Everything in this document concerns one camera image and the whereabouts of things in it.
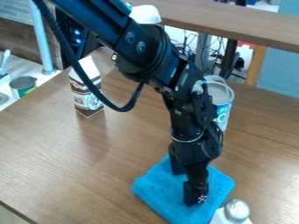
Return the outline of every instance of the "blue sponge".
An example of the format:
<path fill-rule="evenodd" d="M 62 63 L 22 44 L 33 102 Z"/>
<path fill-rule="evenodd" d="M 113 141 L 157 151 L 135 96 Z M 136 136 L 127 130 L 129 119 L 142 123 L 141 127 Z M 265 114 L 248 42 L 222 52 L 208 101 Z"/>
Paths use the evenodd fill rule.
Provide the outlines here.
<path fill-rule="evenodd" d="M 209 193 L 203 204 L 187 207 L 183 202 L 185 175 L 174 176 L 169 156 L 154 165 L 132 185 L 132 192 L 169 223 L 206 224 L 234 187 L 234 181 L 209 166 Z"/>

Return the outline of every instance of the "wooden shelf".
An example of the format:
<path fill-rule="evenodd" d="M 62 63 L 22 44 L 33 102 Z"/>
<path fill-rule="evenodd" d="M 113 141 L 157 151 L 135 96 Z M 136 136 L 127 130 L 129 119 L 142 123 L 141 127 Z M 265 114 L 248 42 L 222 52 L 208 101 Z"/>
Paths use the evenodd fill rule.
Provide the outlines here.
<path fill-rule="evenodd" d="M 165 25 L 299 53 L 299 17 L 205 0 L 131 0 L 155 5 Z"/>

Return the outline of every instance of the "black robotic arm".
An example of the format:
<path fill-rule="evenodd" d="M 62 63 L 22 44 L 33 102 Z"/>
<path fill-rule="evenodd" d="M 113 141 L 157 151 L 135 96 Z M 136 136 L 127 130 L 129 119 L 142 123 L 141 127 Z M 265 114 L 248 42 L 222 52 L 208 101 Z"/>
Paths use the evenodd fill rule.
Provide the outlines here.
<path fill-rule="evenodd" d="M 44 0 L 33 0 L 52 27 L 64 54 L 79 77 L 103 103 L 117 111 L 129 111 L 150 84 L 170 112 L 170 163 L 175 175 L 186 173 L 184 203 L 204 202 L 208 194 L 206 166 L 222 150 L 222 131 L 213 121 L 216 107 L 208 94 L 203 74 L 170 42 L 155 24 L 138 24 L 120 0 L 51 0 L 71 18 L 96 32 L 102 43 L 113 49 L 113 60 L 127 78 L 139 82 L 129 103 L 118 108 L 86 76 L 73 50 L 47 9 Z"/>

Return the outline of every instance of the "metal can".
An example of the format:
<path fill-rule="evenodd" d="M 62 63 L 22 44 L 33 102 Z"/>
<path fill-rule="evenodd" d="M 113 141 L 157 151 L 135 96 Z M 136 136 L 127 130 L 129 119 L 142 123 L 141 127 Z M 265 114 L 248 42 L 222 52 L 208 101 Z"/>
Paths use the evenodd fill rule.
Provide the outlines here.
<path fill-rule="evenodd" d="M 205 79 L 212 102 L 217 106 L 217 118 L 214 121 L 225 131 L 233 106 L 234 92 L 225 80 L 217 75 L 207 75 Z"/>
<path fill-rule="evenodd" d="M 12 80 L 10 82 L 12 95 L 16 99 L 20 99 L 23 96 L 27 95 L 36 88 L 36 80 L 36 78 L 33 78 L 31 76 L 22 76 L 16 78 L 15 80 Z"/>

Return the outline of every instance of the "white pole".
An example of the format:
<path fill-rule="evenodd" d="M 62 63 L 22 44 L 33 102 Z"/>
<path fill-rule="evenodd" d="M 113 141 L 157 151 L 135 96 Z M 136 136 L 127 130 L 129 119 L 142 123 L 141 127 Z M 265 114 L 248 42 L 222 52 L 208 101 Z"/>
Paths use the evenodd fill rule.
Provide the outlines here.
<path fill-rule="evenodd" d="M 32 0 L 28 0 L 30 9 L 31 9 L 31 16 L 33 20 L 33 26 L 35 31 L 35 36 L 38 41 L 38 49 L 39 54 L 41 56 L 43 62 L 43 74 L 54 74 L 56 69 L 52 65 L 51 54 L 49 51 L 49 45 L 45 36 L 45 27 L 43 24 L 42 17 L 40 15 L 40 11 L 38 7 Z"/>

